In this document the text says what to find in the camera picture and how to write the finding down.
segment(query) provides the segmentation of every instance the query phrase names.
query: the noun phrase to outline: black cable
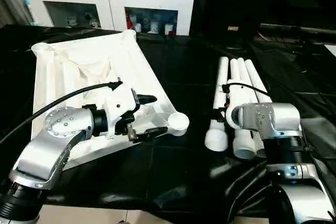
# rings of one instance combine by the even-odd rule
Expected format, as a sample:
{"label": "black cable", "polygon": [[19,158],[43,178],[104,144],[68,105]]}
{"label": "black cable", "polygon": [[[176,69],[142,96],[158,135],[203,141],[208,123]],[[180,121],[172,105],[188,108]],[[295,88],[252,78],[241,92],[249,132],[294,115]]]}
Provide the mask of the black cable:
{"label": "black cable", "polygon": [[31,115],[30,117],[28,117],[26,120],[24,120],[21,124],[19,124],[18,126],[16,126],[14,129],[12,129],[8,134],[6,134],[1,140],[0,140],[0,145],[3,144],[11,135],[13,135],[14,133],[16,133],[21,127],[25,126],[26,124],[30,123],[32,120],[34,120],[36,117],[38,117],[39,115],[43,114],[44,112],[48,111],[49,109],[51,109],[52,107],[58,105],[61,102],[64,102],[65,100],[74,97],[75,95],[93,90],[93,89],[99,89],[99,88],[103,88],[103,87],[109,87],[110,89],[114,90],[116,89],[119,85],[122,84],[122,81],[118,81],[118,82],[107,82],[107,83],[102,83],[102,84],[96,84],[96,85],[92,85],[92,86],[88,86],[79,90],[76,90],[70,94],[67,94],[57,100],[55,100],[54,102],[48,104],[47,106],[43,107],[42,109],[40,109],[39,111],[35,112],[33,115]]}
{"label": "black cable", "polygon": [[267,92],[265,92],[261,89],[255,88],[255,87],[253,87],[251,85],[248,85],[248,84],[239,83],[239,82],[232,82],[232,83],[228,83],[228,84],[223,84],[222,85],[223,92],[224,93],[229,93],[230,92],[229,87],[232,86],[232,85],[239,85],[239,86],[247,87],[247,88],[253,89],[254,91],[257,91],[261,94],[267,95],[268,97],[270,96]]}

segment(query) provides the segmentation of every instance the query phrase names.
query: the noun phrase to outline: white cabinet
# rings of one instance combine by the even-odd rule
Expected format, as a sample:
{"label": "white cabinet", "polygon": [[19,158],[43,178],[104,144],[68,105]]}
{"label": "white cabinet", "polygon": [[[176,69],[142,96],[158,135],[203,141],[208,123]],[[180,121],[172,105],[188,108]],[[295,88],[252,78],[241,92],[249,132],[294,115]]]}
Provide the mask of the white cabinet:
{"label": "white cabinet", "polygon": [[29,0],[42,26],[188,35],[194,0]]}
{"label": "white cabinet", "polygon": [[157,22],[158,33],[164,33],[165,24],[173,25],[177,35],[188,35],[194,0],[110,0],[114,28],[127,29],[126,16],[134,15],[144,32]]}
{"label": "white cabinet", "polygon": [[114,30],[109,0],[29,0],[41,26]]}

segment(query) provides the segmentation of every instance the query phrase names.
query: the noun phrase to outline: table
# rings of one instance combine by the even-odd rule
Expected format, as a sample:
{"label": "table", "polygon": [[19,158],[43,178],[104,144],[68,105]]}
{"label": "table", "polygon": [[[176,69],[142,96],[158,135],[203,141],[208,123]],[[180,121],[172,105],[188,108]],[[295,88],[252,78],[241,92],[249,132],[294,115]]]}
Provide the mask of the table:
{"label": "table", "polygon": [[[11,129],[32,111],[35,56],[29,49],[33,44],[111,33],[115,32],[1,29],[0,131]],[[244,41],[240,49],[227,49],[204,38],[149,34],[138,34],[137,41],[176,109],[190,118],[187,133],[166,135],[65,171],[59,186],[50,192],[48,204],[142,209],[176,223],[210,218],[220,223],[232,205],[240,215],[264,217],[268,180],[258,175],[265,171],[265,162],[238,160],[230,147],[223,153],[204,147],[220,56],[250,58],[272,100],[290,102],[299,109],[309,142],[336,167],[336,57],[324,46]],[[1,178],[7,177],[29,136],[28,126],[1,146]],[[323,178],[329,186],[336,181],[330,173]],[[336,199],[334,187],[330,194]]]}

